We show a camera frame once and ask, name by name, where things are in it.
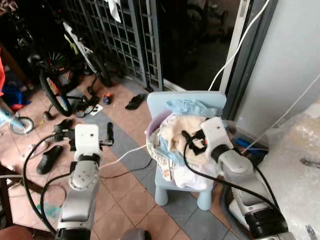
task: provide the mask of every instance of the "beige cloth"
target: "beige cloth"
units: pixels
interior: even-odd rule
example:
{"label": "beige cloth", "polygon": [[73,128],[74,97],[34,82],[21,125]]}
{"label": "beige cloth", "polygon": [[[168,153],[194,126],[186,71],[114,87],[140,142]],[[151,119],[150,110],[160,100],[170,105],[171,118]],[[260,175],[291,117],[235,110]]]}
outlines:
{"label": "beige cloth", "polygon": [[[185,115],[177,116],[169,125],[165,126],[161,131],[163,139],[168,142],[168,150],[171,152],[180,152],[184,154],[184,148],[187,143],[186,139],[182,136],[182,131],[185,130],[189,135],[193,135],[196,131],[200,130],[200,124],[206,120],[203,116]],[[200,141],[194,141],[197,147],[202,148]],[[189,148],[186,149],[186,158],[192,164],[203,165],[207,161],[205,153],[195,155]]]}

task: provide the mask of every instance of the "chair backrest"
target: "chair backrest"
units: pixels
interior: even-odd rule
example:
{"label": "chair backrest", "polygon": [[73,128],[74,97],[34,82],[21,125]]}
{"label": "chair backrest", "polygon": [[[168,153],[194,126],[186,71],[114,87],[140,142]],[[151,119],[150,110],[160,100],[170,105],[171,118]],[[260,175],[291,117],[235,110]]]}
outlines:
{"label": "chair backrest", "polygon": [[221,114],[226,104],[226,96],[218,91],[161,91],[152,92],[146,100],[152,118],[167,109],[166,103],[169,100],[192,100],[200,101],[208,108],[218,109]]}

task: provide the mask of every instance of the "blue cloth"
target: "blue cloth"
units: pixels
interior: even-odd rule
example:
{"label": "blue cloth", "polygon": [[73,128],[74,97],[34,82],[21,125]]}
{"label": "blue cloth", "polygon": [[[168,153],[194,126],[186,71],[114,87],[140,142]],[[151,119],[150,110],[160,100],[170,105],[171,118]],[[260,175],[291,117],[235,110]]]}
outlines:
{"label": "blue cloth", "polygon": [[177,151],[168,151],[168,142],[162,137],[159,136],[160,145],[155,149],[162,155],[171,159],[176,165],[184,165],[184,158]]}
{"label": "blue cloth", "polygon": [[192,100],[169,100],[166,107],[179,115],[196,115],[205,118],[213,118],[217,115],[216,108],[208,108],[200,101]]}

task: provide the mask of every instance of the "chair leg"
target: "chair leg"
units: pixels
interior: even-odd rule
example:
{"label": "chair leg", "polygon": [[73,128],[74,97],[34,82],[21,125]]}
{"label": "chair leg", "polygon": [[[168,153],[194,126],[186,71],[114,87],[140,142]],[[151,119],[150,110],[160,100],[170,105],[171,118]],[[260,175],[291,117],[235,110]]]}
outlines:
{"label": "chair leg", "polygon": [[166,189],[163,189],[160,186],[155,186],[155,196],[154,196],[155,202],[160,205],[164,206],[168,202],[168,193]]}
{"label": "chair leg", "polygon": [[210,210],[211,203],[212,203],[211,192],[212,190],[200,192],[198,199],[196,201],[196,204],[201,210],[204,210],[204,211]]}

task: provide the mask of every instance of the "door frame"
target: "door frame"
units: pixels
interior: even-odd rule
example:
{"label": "door frame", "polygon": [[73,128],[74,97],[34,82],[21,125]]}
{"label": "door frame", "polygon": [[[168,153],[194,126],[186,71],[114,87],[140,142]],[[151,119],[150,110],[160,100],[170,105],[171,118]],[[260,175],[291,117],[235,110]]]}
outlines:
{"label": "door frame", "polygon": [[[245,26],[258,14],[265,2],[266,0],[251,0]],[[278,0],[269,2],[260,19],[252,25],[235,57],[226,88],[226,103],[223,109],[225,119],[234,120],[236,117],[277,4]]]}

